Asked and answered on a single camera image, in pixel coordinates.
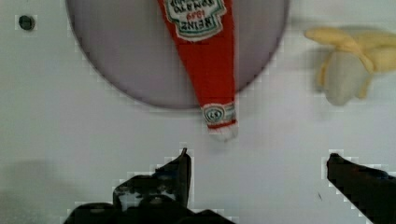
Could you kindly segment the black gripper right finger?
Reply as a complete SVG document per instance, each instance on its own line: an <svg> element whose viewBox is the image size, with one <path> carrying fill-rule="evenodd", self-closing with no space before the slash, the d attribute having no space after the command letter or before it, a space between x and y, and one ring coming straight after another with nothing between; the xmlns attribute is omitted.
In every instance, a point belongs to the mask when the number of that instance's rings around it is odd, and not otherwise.
<svg viewBox="0 0 396 224"><path fill-rule="evenodd" d="M387 172L332 153L327 179L373 224L395 224L396 183Z"/></svg>

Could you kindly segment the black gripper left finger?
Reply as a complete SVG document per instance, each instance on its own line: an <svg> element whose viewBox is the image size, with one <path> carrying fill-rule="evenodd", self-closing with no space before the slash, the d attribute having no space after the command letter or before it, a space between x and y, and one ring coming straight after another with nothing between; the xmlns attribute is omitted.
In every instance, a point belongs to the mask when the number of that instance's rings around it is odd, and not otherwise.
<svg viewBox="0 0 396 224"><path fill-rule="evenodd" d="M135 175L114 188L111 203L84 203L64 224L233 224L213 210L188 208L191 157L180 155L151 175Z"/></svg>

